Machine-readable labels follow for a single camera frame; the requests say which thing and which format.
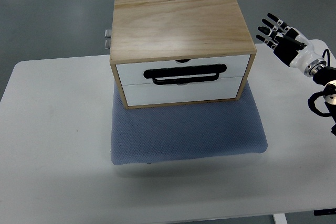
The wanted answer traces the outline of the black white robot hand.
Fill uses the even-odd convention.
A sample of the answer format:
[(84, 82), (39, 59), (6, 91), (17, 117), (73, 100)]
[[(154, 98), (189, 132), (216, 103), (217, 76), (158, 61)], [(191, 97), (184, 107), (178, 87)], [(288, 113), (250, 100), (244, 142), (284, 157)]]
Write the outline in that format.
[(314, 45), (299, 30), (268, 13), (263, 19), (262, 33), (256, 38), (266, 44), (286, 66), (299, 69), (305, 76), (313, 77), (320, 69), (329, 66), (325, 54), (316, 53)]

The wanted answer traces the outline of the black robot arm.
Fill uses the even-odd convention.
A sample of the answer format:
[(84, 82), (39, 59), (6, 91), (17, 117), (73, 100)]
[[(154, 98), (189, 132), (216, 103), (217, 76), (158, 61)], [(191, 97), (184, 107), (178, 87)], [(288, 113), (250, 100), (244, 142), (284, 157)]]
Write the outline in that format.
[[(332, 117), (335, 121), (335, 68), (330, 66), (329, 49), (325, 49), (322, 54), (322, 59), (325, 60), (325, 58), (327, 58), (327, 65), (322, 64), (321, 67), (313, 72), (313, 81), (324, 86), (324, 89), (311, 95), (308, 99), (308, 107), (316, 115), (324, 118)], [(315, 101), (320, 97), (324, 98), (324, 105), (328, 109), (328, 113), (321, 112), (316, 108)]]

